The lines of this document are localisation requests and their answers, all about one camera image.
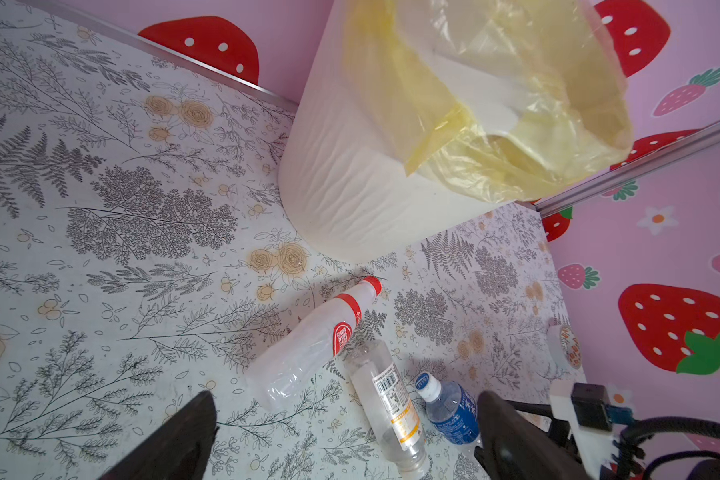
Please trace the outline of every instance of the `plastic bottle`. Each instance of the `plastic bottle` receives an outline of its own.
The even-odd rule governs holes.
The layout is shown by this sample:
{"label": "plastic bottle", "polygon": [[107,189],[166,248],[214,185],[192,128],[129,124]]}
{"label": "plastic bottle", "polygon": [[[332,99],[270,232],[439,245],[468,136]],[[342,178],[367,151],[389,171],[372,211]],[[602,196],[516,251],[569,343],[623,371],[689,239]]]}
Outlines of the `plastic bottle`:
{"label": "plastic bottle", "polygon": [[362,312],[382,292],[374,276],[315,308],[285,338],[260,354],[246,372],[246,384],[269,412],[288,408],[315,375],[349,341]]}
{"label": "plastic bottle", "polygon": [[386,344],[374,340],[356,348],[345,365],[384,458],[403,480],[427,475],[424,428]]}
{"label": "plastic bottle", "polygon": [[478,408],[469,392],[456,382],[441,383],[430,372],[419,373],[415,386],[427,403],[427,418],[444,437],[459,446],[480,443]]}

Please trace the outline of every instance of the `floral tablecloth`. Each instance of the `floral tablecloth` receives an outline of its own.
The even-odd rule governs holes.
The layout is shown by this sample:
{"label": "floral tablecloth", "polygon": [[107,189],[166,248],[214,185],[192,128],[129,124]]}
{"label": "floral tablecloth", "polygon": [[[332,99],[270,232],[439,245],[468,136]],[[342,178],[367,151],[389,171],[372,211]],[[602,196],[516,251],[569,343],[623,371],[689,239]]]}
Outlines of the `floral tablecloth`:
{"label": "floral tablecloth", "polygon": [[[342,365],[371,338],[410,391],[426,369],[544,402],[553,379],[583,378],[546,346],[567,318],[537,213],[511,204],[338,262],[280,204],[292,122],[0,0],[0,478],[94,478],[203,389],[220,425],[207,478],[396,478]],[[264,412],[250,361],[367,274],[384,290],[346,351]],[[430,478],[485,476],[424,422]]]}

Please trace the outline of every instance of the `barcode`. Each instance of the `barcode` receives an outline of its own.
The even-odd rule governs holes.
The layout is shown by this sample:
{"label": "barcode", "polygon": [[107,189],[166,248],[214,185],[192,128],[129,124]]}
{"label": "barcode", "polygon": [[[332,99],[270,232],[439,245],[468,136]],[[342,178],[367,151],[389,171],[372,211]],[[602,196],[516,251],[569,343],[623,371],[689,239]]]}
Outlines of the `barcode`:
{"label": "barcode", "polygon": [[398,382],[398,377],[394,373],[394,369],[390,370],[389,373],[381,380],[376,381],[376,389],[379,395],[383,394],[390,389],[395,383]]}

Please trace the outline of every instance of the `trash bag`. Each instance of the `trash bag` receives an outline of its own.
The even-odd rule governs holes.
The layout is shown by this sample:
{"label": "trash bag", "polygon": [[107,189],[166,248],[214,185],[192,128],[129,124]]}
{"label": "trash bag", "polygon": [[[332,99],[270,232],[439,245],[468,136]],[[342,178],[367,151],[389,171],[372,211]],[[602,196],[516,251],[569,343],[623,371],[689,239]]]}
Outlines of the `trash bag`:
{"label": "trash bag", "polygon": [[623,161],[626,79],[579,0],[354,0],[344,69],[403,162],[479,200],[535,200]]}

